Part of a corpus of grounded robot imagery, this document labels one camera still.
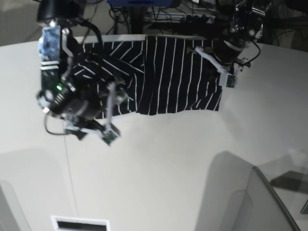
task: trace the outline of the white table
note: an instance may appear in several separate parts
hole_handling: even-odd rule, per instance
[[[115,120],[122,138],[110,148],[96,136],[79,142],[48,135],[35,98],[36,42],[0,47],[0,180],[13,186],[32,231],[52,231],[50,215],[107,219],[112,231],[194,231],[215,166],[231,179],[204,218],[204,230],[218,230],[216,213],[224,211],[228,192],[246,186],[252,165],[269,178],[307,167],[307,59],[308,53],[264,45],[237,87],[224,89],[218,113],[125,115]],[[61,123],[51,120],[50,127],[60,131]],[[308,198],[280,195],[308,230],[299,214]]]

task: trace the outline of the white vent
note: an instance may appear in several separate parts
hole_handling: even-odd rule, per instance
[[[108,220],[51,216],[55,231],[110,231]]]

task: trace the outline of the black striped cloth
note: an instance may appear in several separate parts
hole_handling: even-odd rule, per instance
[[[131,112],[156,115],[184,110],[218,111],[222,95],[219,77],[209,78],[211,63],[199,54],[187,52],[195,46],[211,46],[211,41],[148,36],[145,41],[105,42],[104,54],[99,55],[102,62],[88,60],[82,66],[78,63],[73,74],[85,77],[99,64],[108,75],[124,75],[129,98],[114,108],[114,116]],[[96,45],[86,44],[84,49],[95,54]]]

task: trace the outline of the black cable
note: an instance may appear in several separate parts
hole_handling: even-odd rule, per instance
[[[276,40],[277,40],[277,44],[278,44],[278,46],[280,46],[278,36],[276,35],[276,33],[273,33],[273,34],[274,34],[274,37],[275,37],[275,38],[276,38]]]
[[[89,21],[87,21],[87,20],[85,20],[84,18],[81,18],[81,17],[79,17],[79,25],[85,26],[85,27],[91,29],[95,33],[97,41],[98,41],[99,50],[102,51],[103,50],[103,39],[102,39],[102,35],[101,35],[100,30],[94,24],[90,23]]]
[[[104,0],[97,0],[96,2],[94,1],[94,2],[88,2],[87,0],[85,1],[87,4],[96,4],[96,3],[100,3],[100,2],[102,2],[102,1],[104,1]]]
[[[48,115],[46,114],[45,115],[45,118],[44,118],[44,127],[45,127],[45,130],[47,131],[47,133],[51,134],[51,135],[54,135],[54,136],[66,136],[66,135],[70,135],[70,133],[54,133],[54,132],[51,132],[48,130],[47,128],[47,117]]]
[[[257,57],[259,57],[259,55],[261,54],[261,48],[258,46],[258,44],[256,44],[254,41],[252,41],[252,43],[258,48],[258,54],[252,58],[251,60],[247,61],[246,63],[242,64],[243,66],[245,66],[248,63],[251,63],[252,61],[254,61]]]
[[[106,35],[108,35],[108,34],[115,28],[115,26],[116,26],[116,25],[114,25],[112,28],[110,28],[110,29],[107,31]]]
[[[126,17],[125,17],[125,14],[124,14],[123,9],[114,8],[113,6],[111,6],[111,8],[110,8],[110,10],[109,10],[109,16],[110,16],[114,21],[116,21],[116,19],[112,16],[111,11],[112,11],[115,15],[116,15],[117,12],[121,12],[121,14],[123,15],[124,20],[123,20],[123,21],[118,20],[117,22],[118,22],[118,23],[126,23],[126,21],[127,21],[127,19],[128,19],[128,14],[127,14]]]
[[[172,18],[172,21],[182,21],[183,18],[174,17]],[[168,19],[156,19],[156,21],[168,21]]]
[[[163,11],[162,9],[160,10],[161,12],[164,12],[165,14],[168,14],[169,15],[169,17],[170,17],[170,20],[171,20],[171,22],[172,22],[172,16],[171,16],[171,14],[169,14],[168,12],[166,12],[166,11]]]
[[[183,4],[187,7],[190,8],[189,5],[187,4],[187,2],[185,0],[182,1]],[[212,14],[214,14],[214,16],[218,16],[218,13],[215,10],[211,10],[208,7],[206,7],[205,5],[200,3],[200,6],[202,6],[203,8],[205,8],[207,11],[210,11]],[[203,9],[200,8],[194,8],[194,11],[204,11]]]
[[[154,7],[152,7],[152,11],[153,11],[154,20],[155,20],[155,22],[157,23],[157,18],[156,18],[156,16],[155,16]],[[164,33],[163,33],[162,29],[161,29],[160,27],[159,27],[158,29],[159,29],[160,33],[162,33],[162,35],[163,35]]]
[[[282,5],[282,4],[284,4],[284,3],[285,3],[285,2],[282,1],[282,2],[278,3],[278,5],[276,6],[276,12],[277,12],[277,17],[278,17],[279,21],[280,21],[280,17],[279,17],[278,7],[279,7],[280,5]],[[285,31],[285,27],[284,27],[284,26],[283,26],[283,29],[284,29],[284,32],[285,32],[285,36],[288,37],[288,36],[287,36],[287,32]]]
[[[289,32],[292,32],[292,31],[300,31],[301,32],[301,30],[293,29],[293,30],[289,30],[289,31],[286,31],[286,32],[279,33],[276,37],[279,37],[279,36],[281,36],[285,33],[289,33]]]
[[[126,23],[127,33],[131,34],[130,24],[128,23],[128,17],[126,18],[125,23]]]
[[[180,9],[178,9],[178,8],[175,8],[177,11],[179,11],[179,12],[182,12],[182,13],[184,13],[186,16],[188,16],[188,14],[186,13],[186,12],[184,12],[184,11],[182,11],[182,10],[180,10]]]
[[[92,20],[93,20],[95,14],[96,14],[96,12],[97,12],[98,3],[100,3],[100,2],[101,2],[100,0],[96,0],[96,6],[95,6],[95,9],[94,9],[93,15],[92,15],[92,17],[91,17],[91,19],[90,19],[90,23],[92,22]],[[83,40],[82,40],[81,44],[84,44],[84,42],[85,42],[86,38],[88,37],[90,31],[91,31],[91,29],[88,28],[88,30],[87,30],[85,36],[83,37]]]

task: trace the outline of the blue device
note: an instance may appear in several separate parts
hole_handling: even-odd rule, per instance
[[[108,0],[108,3],[114,7],[125,6],[161,6],[178,7],[182,0]]]

